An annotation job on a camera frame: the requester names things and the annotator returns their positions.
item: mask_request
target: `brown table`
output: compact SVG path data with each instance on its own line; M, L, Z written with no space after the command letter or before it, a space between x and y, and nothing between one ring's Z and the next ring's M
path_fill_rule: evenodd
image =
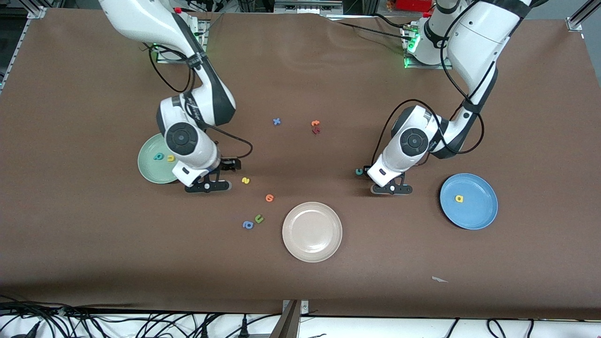
M238 107L224 128L255 152L225 175L231 191L192 195L138 173L157 105L174 94L141 44L101 11L31 24L0 96L1 292L138 309L272 312L304 298L326 315L601 318L601 91L564 22L522 24L499 59L482 145L411 169L404 197L371 195L355 168L402 100L451 115L460 95L443 72L404 69L394 37L312 14L226 14L209 41ZM184 67L160 69L185 83ZM224 155L246 151L209 134ZM442 183L464 172L499 199L483 230L457 228L439 206ZM287 252L281 224L313 200L344 235L310 264ZM243 229L256 214L265 221Z

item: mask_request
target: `blue plate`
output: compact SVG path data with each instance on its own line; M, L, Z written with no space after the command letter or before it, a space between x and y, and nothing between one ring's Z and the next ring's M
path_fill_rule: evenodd
M473 174L457 174L442 185L441 206L451 222L480 230L495 220L499 202L488 182Z

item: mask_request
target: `red box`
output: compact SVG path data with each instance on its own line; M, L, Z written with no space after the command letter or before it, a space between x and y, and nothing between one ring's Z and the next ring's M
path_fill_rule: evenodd
M397 9L413 12L427 12L432 7L432 0L397 0Z

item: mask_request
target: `robotic arm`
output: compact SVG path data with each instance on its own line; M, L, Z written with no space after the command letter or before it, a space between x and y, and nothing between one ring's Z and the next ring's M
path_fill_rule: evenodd
M421 106L412 106L401 113L392 127L392 140L367 172L377 185L372 187L376 194L399 193L394 179L404 175L426 152L439 159L460 153L470 128L495 85L498 74L496 60L520 24L521 14L525 15L529 10L531 1L472 2L452 28L447 47L441 39L433 37L432 31L438 37L444 36L452 21L460 15L459 9L465 7L464 0L451 1L454 4L450 8L455 9L448 9L445 14L441 8L445 10L444 5L449 8L448 2L440 1L429 20L418 22L421 25L419 31L424 32L426 38L419 41L414 56L424 63L440 63L440 48L446 47L453 68L468 85L468 99L463 101L459 113L451 121Z
M217 146L204 131L207 125L219 126L231 120L236 111L234 97L186 22L168 10L168 0L100 0L100 6L125 37L181 51L201 79L200 87L161 101L156 115L159 130L178 160L173 173L188 188L194 186L221 164ZM201 191L230 187L229 182L221 182L205 180Z

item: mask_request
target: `green plate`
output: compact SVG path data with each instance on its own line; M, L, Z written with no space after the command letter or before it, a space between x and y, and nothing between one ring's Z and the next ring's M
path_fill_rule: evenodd
M155 159L158 153L163 154L163 159ZM165 184L177 180L177 177L171 172L177 160L167 162L167 156L172 155L165 138L161 134L156 134L144 143L138 154L138 169L145 179L157 183Z

